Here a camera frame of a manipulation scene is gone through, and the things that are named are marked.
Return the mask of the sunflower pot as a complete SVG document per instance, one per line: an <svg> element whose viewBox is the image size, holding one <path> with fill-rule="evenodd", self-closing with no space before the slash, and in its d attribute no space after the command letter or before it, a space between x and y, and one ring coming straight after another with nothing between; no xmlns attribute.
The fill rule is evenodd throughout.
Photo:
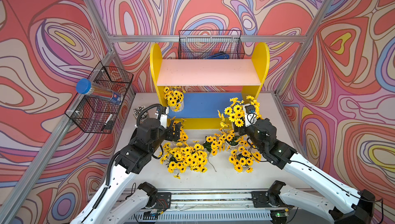
<svg viewBox="0 0 395 224"><path fill-rule="evenodd" d="M264 162L255 146L246 140L241 141L236 149L230 150L228 161L238 173L251 173L255 164Z"/></svg>
<svg viewBox="0 0 395 224"><path fill-rule="evenodd" d="M164 87L164 97L171 111L178 113L184 109L184 94L181 86Z"/></svg>
<svg viewBox="0 0 395 224"><path fill-rule="evenodd" d="M215 134L214 136L207 136L203 143L203 147L213 156L225 151L226 135Z"/></svg>
<svg viewBox="0 0 395 224"><path fill-rule="evenodd" d="M178 142L186 142L189 137L188 137L187 133L184 131L184 121L183 120L182 121L174 121L173 125L175 125L177 123L181 123L181 125L182 125L181 126L181 136L180 136L180 140Z"/></svg>
<svg viewBox="0 0 395 224"><path fill-rule="evenodd" d="M174 178L180 179L180 174L184 173L187 168L185 162L185 147L172 147L170 142L162 146L163 152L160 153L160 164L166 166L167 171L173 175Z"/></svg>
<svg viewBox="0 0 395 224"><path fill-rule="evenodd" d="M226 107L224 112L218 111L220 121L220 128L230 128L230 125L235 123L238 127L245 125L243 105L252 104L255 106L257 113L257 120L262 118L260 114L260 103L254 96L248 95L246 97L247 102L239 100L237 97L231 98L229 101L231 105Z"/></svg>
<svg viewBox="0 0 395 224"><path fill-rule="evenodd" d="M243 141L243 137L240 136L237 132L234 132L233 129L222 129L219 138L224 143L225 151L237 149Z"/></svg>
<svg viewBox="0 0 395 224"><path fill-rule="evenodd" d="M191 171L205 173L208 170L208 153L201 144L182 148L182 159L183 164Z"/></svg>

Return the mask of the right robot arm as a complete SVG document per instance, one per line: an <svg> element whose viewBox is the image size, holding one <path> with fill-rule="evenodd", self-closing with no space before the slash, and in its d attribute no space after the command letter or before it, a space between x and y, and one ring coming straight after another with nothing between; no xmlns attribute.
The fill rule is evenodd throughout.
<svg viewBox="0 0 395 224"><path fill-rule="evenodd" d="M331 224L371 223L375 195L368 190L359 191L347 186L310 163L296 149L277 139L277 129L269 119L248 122L236 127L236 132L246 135L270 164L296 176L320 194L317 196L296 190L277 180L266 192L269 205L292 205Z"/></svg>

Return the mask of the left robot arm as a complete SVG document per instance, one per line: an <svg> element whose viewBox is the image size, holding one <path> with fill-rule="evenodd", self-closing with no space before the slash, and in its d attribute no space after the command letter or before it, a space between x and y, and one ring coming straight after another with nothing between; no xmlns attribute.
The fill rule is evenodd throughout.
<svg viewBox="0 0 395 224"><path fill-rule="evenodd" d="M123 203L115 206L125 188L152 159L164 158L164 141L181 136L181 124L168 122L169 109L161 104L144 108L136 120L129 143L111 158L105 180L73 224L123 224L129 217L157 203L158 190L144 182Z"/></svg>

